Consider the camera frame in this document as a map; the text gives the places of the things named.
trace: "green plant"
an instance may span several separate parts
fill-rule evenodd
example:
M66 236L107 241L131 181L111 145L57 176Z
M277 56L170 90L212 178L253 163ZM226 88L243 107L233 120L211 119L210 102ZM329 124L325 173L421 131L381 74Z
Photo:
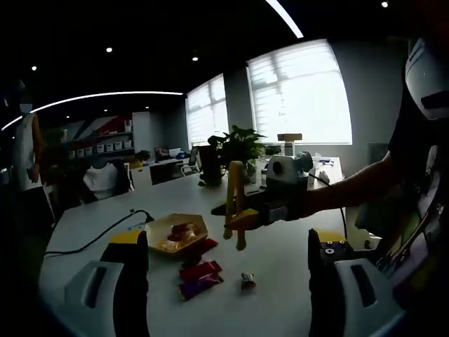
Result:
M247 164L251 159L257 159L264 152L264 145L258 140L264 137L253 129L243 129L232 126L230 134L224 133L224 137L212 136L209 144L217 149L220 165L228 169L231 161L238 160Z

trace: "potted plant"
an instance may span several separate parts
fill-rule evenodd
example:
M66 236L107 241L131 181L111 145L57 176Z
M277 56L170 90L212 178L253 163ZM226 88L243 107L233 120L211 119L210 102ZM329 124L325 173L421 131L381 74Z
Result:
M264 145L258 140L264 137L253 129L232 126L230 134L224 133L224 137L212 136L208 139L218 154L221 167L229 168L231 161L241 161L245 166L246 182L255 182L255 160L264 152Z

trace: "white cloth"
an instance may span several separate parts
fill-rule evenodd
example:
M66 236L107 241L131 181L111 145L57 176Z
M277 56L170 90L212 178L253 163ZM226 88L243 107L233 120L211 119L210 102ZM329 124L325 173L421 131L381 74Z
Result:
M13 165L18 177L19 192L42 186L40 176L33 183L27 172L34 165L33 118L34 114L28 114L15 130Z
M114 195L114 187L119 172L111 163L103 168L90 167L83 177L88 189L93 192L98 200L106 199Z

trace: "table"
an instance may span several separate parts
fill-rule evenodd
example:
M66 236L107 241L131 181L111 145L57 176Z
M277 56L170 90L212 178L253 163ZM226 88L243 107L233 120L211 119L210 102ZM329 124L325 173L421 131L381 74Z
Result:
M342 172L340 160L333 160L333 166L319 169L324 169L330 182L336 183L342 179ZM221 265L224 283L184 303L177 292L180 262L149 253L150 335L308 336L311 320L308 231L319 227L342 234L340 210L322 211L288 223L279 221L248 232L247 247L239 252L235 249L235 238L228 241L222 238L225 218L210 214L214 206L226 199L226 181L213 190L197 186L198 181L199 175L195 174L70 209L61 217L47 250L77 249L125 216L129 209L145 209L154 218L171 213L201 214L209 237L219 242L204 259L216 260ZM128 219L109 236L143 221L143 217ZM39 280L42 296L62 301L64 285L86 263L101 256L107 237L81 253L45 259ZM242 272L254 273L257 287L253 292L241 293Z
M149 163L149 166L154 167L154 166L173 164L173 163L187 164L189 162L189 160L190 160L190 158L182 158L182 159L172 158L172 159L166 159L166 160L161 160L161 161L152 161L151 163Z

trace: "ceiling light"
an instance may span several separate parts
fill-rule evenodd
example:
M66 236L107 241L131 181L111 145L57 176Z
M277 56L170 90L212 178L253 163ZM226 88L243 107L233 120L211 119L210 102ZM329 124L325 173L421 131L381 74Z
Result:
M66 100L60 100L54 103L50 103L47 105L44 105L43 107L38 107L37 109L34 109L30 112L30 114L34 112L41 111L43 109L46 109L47 107L53 107L58 104L63 104L67 102L71 102L73 100L83 100L84 98L92 98L92 97L100 97L100 96L113 96L113 95L138 95L138 94L154 94L154 95L184 95L183 93L174 93L170 91L117 91L115 93L94 93L92 95L84 95L84 96L78 96L73 98L68 98Z
M284 20L284 22L290 27L293 34L298 39L304 37L300 29L295 24L295 21L293 21L293 19L289 16L287 11L281 6L281 4L277 0L265 0L265 1L279 14L282 20Z
M23 118L23 116L19 116L16 119L13 119L9 123L7 123L1 130L3 131L5 128L8 128L9 126L13 125L15 122L20 121Z

